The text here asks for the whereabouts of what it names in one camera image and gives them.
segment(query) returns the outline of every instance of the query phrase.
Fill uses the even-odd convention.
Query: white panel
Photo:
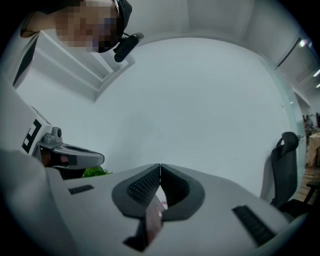
[[[111,68],[112,72],[118,71],[122,68],[122,63],[118,63],[115,61],[115,53],[111,50],[99,53],[100,57],[105,61],[105,63]]]
[[[98,61],[100,62],[100,64],[104,67],[104,69],[106,69],[108,71],[108,75],[110,75],[110,73],[113,72],[113,69],[109,66],[109,64],[104,60],[104,58],[101,56],[101,53],[98,52],[92,52],[91,53],[92,56]]]
[[[70,91],[59,84],[59,81],[48,78],[34,68],[30,69],[17,93],[50,120],[53,126],[61,128],[63,142],[95,150],[92,144],[95,142],[92,139],[95,126],[92,101]]]
[[[64,68],[63,65],[56,62],[51,57],[47,56],[46,53],[43,52],[41,49],[35,50],[34,61],[32,62],[31,67],[37,69],[42,75],[45,75],[45,77],[47,77],[48,79],[56,81],[55,84],[57,86],[63,87],[69,90],[70,92],[75,93],[91,102],[95,101],[97,91],[90,87],[90,84],[80,79],[72,72],[68,71],[68,69]],[[41,97],[50,98],[51,95],[42,95]]]
[[[132,57],[132,54],[129,54],[125,61],[122,62],[121,69],[118,71],[113,71],[108,76],[105,77],[105,79],[101,83],[101,88],[97,93],[96,99],[98,98],[106,91],[106,89],[118,78],[120,77],[124,72],[126,72],[132,65],[136,63],[135,59]]]
[[[41,34],[37,41],[36,49],[41,49],[46,55],[60,63],[64,68],[86,81],[97,90],[100,88],[101,79],[94,73],[86,69],[81,62],[75,60],[67,51],[62,49],[58,44],[53,43],[50,37]]]
[[[50,36],[52,40],[54,40],[57,44],[60,45],[61,48],[65,49],[69,54],[71,54],[75,59],[77,59],[80,63],[82,63],[87,69],[96,74],[101,80],[104,79],[105,76],[109,74],[109,72],[104,68],[101,63],[99,63],[92,54],[85,52],[80,48],[72,48],[67,47],[64,43],[62,43],[57,35],[56,31],[53,29],[46,30],[45,34]]]
[[[38,121],[41,123],[42,127],[37,133],[38,139],[39,136],[44,133],[50,132],[51,126],[47,125],[37,113],[21,98],[17,91],[12,86],[12,83],[9,83],[6,80],[5,76],[1,72],[0,75],[0,149],[7,151],[16,151],[19,150],[24,154],[27,154],[22,145],[24,142],[28,142],[28,139],[25,141],[25,138],[33,126],[35,119],[38,118]],[[36,91],[30,92],[37,97],[38,94]],[[31,145],[29,154],[33,152],[35,143]]]

